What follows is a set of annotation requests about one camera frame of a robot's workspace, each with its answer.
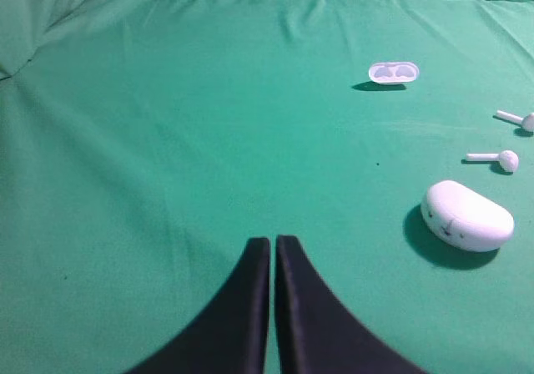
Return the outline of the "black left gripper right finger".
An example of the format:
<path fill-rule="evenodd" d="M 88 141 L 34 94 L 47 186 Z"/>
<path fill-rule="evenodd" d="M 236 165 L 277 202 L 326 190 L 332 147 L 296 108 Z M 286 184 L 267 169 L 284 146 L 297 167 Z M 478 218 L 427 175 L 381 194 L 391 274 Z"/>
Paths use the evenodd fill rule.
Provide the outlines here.
<path fill-rule="evenodd" d="M 299 239 L 275 247 L 275 325 L 283 373 L 422 373 L 335 296 Z"/>

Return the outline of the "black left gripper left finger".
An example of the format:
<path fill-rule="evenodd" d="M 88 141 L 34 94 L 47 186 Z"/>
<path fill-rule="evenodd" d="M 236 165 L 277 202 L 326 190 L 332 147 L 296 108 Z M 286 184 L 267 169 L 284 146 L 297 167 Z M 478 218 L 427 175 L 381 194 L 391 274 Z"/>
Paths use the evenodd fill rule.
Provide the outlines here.
<path fill-rule="evenodd" d="M 270 241 L 246 242 L 205 308 L 130 373 L 262 373 L 270 318 Z"/>

